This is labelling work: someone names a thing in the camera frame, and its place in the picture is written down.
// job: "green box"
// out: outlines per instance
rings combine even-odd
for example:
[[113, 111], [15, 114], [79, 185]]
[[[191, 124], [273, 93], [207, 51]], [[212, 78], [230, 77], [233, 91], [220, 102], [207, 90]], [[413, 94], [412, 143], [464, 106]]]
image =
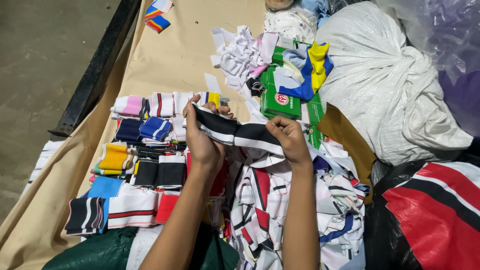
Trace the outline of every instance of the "green box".
[[273, 50], [272, 62], [277, 64], [279, 63], [283, 64], [282, 53], [286, 49], [306, 49], [308, 46], [311, 46], [311, 44], [300, 42], [300, 41], [293, 40], [286, 37], [279, 37], [275, 45], [275, 48]]
[[301, 116], [300, 99], [276, 92], [273, 78], [275, 68], [274, 66], [269, 66], [260, 78], [265, 88], [260, 97], [260, 112], [269, 119], [279, 115], [295, 120]]
[[324, 110], [318, 92], [313, 98], [301, 103], [301, 121], [309, 125], [317, 125], [324, 116]]
[[313, 147], [320, 149], [320, 144], [323, 141], [325, 141], [325, 135], [318, 131], [316, 127], [311, 127], [308, 129], [308, 142]]

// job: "green fabric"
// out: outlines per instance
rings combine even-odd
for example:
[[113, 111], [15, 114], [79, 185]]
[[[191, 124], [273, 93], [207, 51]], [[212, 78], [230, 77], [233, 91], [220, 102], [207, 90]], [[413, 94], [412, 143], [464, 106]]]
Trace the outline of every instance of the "green fabric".
[[124, 270], [137, 227], [108, 230], [53, 257], [42, 270]]
[[200, 224], [189, 270], [233, 270], [239, 259], [238, 252], [210, 225]]

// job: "beige paper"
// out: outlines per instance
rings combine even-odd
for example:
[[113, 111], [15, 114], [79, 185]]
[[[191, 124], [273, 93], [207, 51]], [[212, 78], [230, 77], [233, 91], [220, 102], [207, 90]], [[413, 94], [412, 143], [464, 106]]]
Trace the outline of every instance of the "beige paper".
[[264, 2], [178, 0], [164, 16], [171, 26], [160, 34], [143, 23], [150, 3], [144, 0], [140, 8], [128, 61], [127, 53], [119, 57], [98, 105], [48, 161], [0, 227], [0, 270], [40, 270], [80, 241], [63, 231], [68, 201], [88, 189], [89, 171], [101, 155], [101, 145], [113, 138], [116, 122], [109, 119], [109, 109], [117, 96], [207, 91], [204, 73], [209, 73], [219, 79], [239, 120], [250, 119], [244, 98], [225, 86], [224, 75], [210, 62], [210, 55], [216, 54], [211, 29], [219, 26], [236, 33], [236, 26], [247, 25], [256, 37], [263, 31]]

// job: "person's left hand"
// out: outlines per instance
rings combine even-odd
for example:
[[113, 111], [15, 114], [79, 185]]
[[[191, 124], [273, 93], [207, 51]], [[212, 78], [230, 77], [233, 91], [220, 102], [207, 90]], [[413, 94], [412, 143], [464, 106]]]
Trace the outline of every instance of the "person's left hand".
[[[200, 98], [200, 95], [195, 95], [188, 101], [183, 109], [183, 117], [187, 118], [186, 140], [192, 159], [191, 170], [206, 172], [209, 175], [208, 178], [213, 181], [222, 167], [225, 151], [223, 144], [210, 139], [205, 132], [201, 131], [197, 126], [197, 117], [192, 102], [198, 102]], [[226, 115], [229, 118], [233, 117], [233, 113], [229, 113], [229, 107], [220, 106], [217, 109], [215, 103], [211, 101], [202, 107], [210, 109], [212, 112]]]

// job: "brown paper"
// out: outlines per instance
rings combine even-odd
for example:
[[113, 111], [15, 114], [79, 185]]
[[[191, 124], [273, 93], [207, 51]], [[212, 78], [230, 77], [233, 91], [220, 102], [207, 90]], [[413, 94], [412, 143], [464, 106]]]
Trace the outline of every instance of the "brown paper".
[[68, 201], [88, 190], [89, 171], [101, 155], [101, 145], [113, 138], [116, 122], [109, 119], [109, 109], [117, 96], [207, 91], [204, 73], [210, 73], [238, 119], [250, 119], [245, 99], [225, 85], [224, 75], [210, 62], [210, 55], [216, 54], [211, 30], [219, 26], [236, 33], [237, 26], [246, 25], [256, 37], [263, 32], [264, 2], [177, 1], [164, 14], [171, 26], [160, 34], [143, 22], [151, 2], [142, 2], [128, 61], [125, 51], [97, 106], [50, 158], [0, 227], [0, 269], [40, 270], [80, 241], [63, 231]]
[[372, 184], [370, 173], [377, 157], [373, 154], [367, 142], [348, 121], [345, 115], [335, 106], [327, 103], [327, 112], [317, 125], [317, 129], [325, 136], [343, 145], [343, 149], [352, 157], [355, 169], [362, 184], [370, 186], [370, 193], [365, 197], [364, 204], [372, 202]]

